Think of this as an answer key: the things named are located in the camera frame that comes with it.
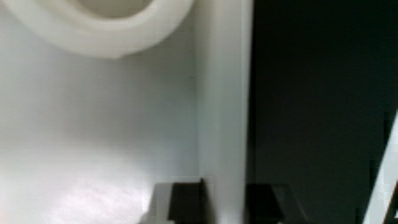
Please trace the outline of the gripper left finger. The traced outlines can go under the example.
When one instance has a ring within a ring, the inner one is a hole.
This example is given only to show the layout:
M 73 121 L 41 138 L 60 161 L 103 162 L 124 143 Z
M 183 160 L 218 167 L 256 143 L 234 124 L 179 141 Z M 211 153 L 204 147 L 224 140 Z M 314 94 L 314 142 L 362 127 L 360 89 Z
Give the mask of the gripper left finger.
M 140 224 L 208 224 L 204 180 L 158 183 Z

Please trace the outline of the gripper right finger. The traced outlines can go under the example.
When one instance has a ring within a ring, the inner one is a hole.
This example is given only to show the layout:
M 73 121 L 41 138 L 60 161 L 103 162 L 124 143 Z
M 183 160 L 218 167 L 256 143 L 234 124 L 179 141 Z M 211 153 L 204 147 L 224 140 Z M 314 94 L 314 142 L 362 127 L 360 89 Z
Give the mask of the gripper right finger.
M 245 224 L 307 224 L 309 218 L 288 184 L 245 186 Z

